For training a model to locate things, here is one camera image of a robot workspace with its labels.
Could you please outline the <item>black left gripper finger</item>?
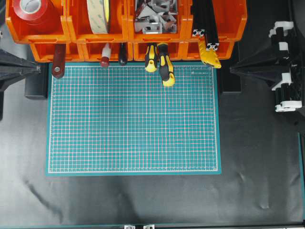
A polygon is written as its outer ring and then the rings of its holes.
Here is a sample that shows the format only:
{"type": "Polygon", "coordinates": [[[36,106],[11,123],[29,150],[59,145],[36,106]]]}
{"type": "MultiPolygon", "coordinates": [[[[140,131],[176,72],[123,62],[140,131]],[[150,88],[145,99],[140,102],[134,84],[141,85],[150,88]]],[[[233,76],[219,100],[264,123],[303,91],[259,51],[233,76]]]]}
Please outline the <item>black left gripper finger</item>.
{"type": "Polygon", "coordinates": [[[3,49],[0,50],[0,90],[24,78],[41,73],[41,67],[34,62],[19,58],[3,49]]]}

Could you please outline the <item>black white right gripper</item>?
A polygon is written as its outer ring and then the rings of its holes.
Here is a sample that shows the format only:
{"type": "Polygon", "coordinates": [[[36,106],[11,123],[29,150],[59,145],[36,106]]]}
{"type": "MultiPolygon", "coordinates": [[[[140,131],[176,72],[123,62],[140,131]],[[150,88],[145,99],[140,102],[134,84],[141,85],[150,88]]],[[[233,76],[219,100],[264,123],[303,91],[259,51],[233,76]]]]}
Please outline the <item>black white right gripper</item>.
{"type": "Polygon", "coordinates": [[[240,77],[265,81],[275,92],[275,111],[294,112],[302,107],[302,99],[293,89],[296,86],[296,67],[289,51],[289,32],[292,21],[277,21],[269,31],[276,51],[262,51],[230,67],[230,72],[240,77]]]}

